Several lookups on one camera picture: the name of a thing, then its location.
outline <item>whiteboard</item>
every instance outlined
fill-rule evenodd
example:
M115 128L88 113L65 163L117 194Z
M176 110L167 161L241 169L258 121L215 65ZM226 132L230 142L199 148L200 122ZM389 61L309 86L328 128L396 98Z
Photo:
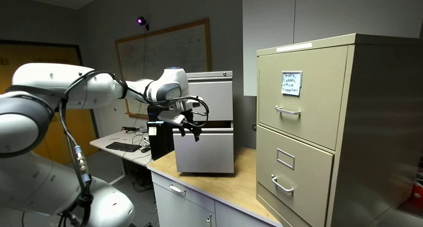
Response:
M157 80L165 68L173 66L181 67L185 69L185 72L211 71L209 31L209 20L202 19L117 40L116 48L123 79L126 81L137 81L142 78ZM126 103L126 114L147 115L148 104L134 99L127 99Z

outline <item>beige filing cabinet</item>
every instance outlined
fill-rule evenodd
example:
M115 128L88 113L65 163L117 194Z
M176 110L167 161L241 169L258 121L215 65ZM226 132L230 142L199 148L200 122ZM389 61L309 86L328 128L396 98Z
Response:
M420 39L349 34L257 56L257 199L285 227L371 226L410 196Z

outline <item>gray carpet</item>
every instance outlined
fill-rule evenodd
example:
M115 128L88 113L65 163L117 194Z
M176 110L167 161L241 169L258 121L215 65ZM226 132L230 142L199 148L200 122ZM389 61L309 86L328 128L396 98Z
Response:
M121 159L105 151L93 153L87 157L90 173L107 182L115 180L121 175ZM154 227L159 225L154 193L152 190L138 193L132 185L132 178L126 176L113 186L122 191L135 206L133 224L136 227L144 227L151 222ZM13 209L0 208L0 223L2 227L21 227L22 212ZM59 216L43 216L34 213L25 213L25 227L57 227Z

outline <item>door frame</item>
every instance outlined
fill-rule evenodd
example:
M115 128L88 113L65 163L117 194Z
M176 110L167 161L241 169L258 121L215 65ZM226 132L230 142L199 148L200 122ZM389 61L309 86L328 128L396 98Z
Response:
M74 48L77 51L77 56L80 61L80 66L83 66L82 63L82 56L79 45L71 45L71 44L56 44L56 43L45 43L45 42L30 42L30 41L19 41L19 40L6 40L0 39L0 44L9 44L9 45L36 45L36 46L49 46L49 47L65 47L65 48ZM94 110L90 109L91 113L91 120L93 122L94 133L96 138L100 138L98 135L98 128L96 123L96 117L94 115Z

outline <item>keyboard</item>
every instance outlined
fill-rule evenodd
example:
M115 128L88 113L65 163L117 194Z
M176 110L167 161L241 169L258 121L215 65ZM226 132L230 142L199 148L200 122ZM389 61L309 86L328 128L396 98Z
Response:
M113 142L109 144L108 146L106 146L106 148L111 150L121 150L121 151L133 153L136 150L139 150L140 148L142 148L142 146L136 145L136 144L125 144L121 142Z

